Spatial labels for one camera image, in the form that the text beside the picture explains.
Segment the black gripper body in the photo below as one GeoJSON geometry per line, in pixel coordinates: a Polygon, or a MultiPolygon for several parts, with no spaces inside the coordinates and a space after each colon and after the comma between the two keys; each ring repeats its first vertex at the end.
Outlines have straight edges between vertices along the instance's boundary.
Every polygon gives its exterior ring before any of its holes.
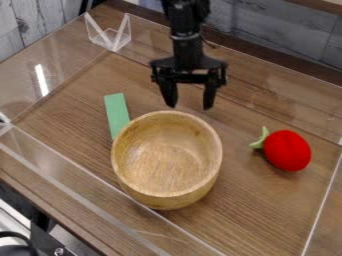
{"type": "Polygon", "coordinates": [[[157,83],[213,83],[219,88],[226,84],[227,63],[209,57],[203,52],[203,38],[171,37],[174,55],[150,62],[151,79],[157,83]]]}

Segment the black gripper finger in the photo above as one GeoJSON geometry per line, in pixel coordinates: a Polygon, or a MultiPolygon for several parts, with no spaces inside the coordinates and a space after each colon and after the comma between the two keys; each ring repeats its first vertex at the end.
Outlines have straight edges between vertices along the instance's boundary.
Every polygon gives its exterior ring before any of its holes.
{"type": "Polygon", "coordinates": [[[169,107],[174,108],[178,103],[178,86],[177,83],[167,80],[161,80],[158,82],[161,93],[165,99],[165,102],[169,107]]]}
{"type": "Polygon", "coordinates": [[[214,106],[218,86],[215,83],[209,82],[205,84],[203,92],[203,109],[209,110],[214,106]]]}

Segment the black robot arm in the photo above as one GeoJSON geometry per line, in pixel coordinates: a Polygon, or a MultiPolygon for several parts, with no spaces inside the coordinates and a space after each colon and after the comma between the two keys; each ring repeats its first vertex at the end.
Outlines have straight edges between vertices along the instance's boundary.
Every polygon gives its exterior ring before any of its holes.
{"type": "Polygon", "coordinates": [[[203,84],[203,109],[214,106],[217,90],[227,83],[227,63],[203,52],[202,24],[210,14],[210,0],[162,0],[170,20],[171,57],[150,62],[151,80],[158,84],[166,104],[178,103],[178,84],[203,84]]]}

